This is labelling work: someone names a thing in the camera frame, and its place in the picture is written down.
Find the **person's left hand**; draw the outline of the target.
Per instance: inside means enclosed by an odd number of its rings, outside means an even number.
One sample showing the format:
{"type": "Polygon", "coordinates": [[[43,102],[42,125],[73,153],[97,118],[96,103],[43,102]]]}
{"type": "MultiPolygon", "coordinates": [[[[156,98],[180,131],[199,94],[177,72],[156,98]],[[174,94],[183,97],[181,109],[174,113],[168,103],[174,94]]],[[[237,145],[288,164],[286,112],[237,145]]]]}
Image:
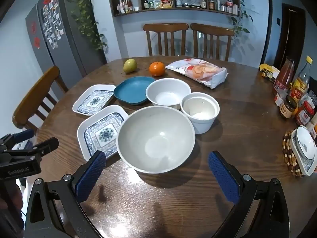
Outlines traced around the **person's left hand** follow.
{"type": "MultiPolygon", "coordinates": [[[[21,210],[23,208],[23,195],[17,184],[14,186],[14,192],[10,195],[10,199],[12,203],[15,205],[17,210],[21,210]]],[[[7,209],[7,203],[1,198],[0,199],[0,208],[7,209]]]]}

